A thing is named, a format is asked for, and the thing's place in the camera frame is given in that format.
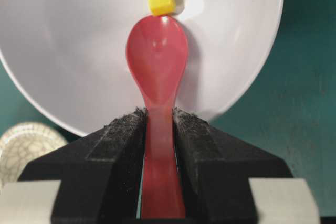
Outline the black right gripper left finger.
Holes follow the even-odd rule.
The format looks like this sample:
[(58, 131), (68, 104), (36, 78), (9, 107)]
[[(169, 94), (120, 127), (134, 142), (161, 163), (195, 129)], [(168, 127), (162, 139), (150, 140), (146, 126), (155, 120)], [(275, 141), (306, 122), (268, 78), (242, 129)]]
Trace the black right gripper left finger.
[(21, 182), (59, 180), (52, 223), (134, 223), (142, 176), (146, 109), (29, 162)]

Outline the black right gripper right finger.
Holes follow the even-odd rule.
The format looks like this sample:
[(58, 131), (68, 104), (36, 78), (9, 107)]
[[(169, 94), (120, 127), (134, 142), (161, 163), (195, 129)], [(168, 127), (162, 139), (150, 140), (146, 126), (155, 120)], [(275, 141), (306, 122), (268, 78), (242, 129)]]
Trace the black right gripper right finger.
[(285, 161), (173, 110), (178, 170), (187, 217), (197, 223), (257, 223), (249, 178), (292, 178)]

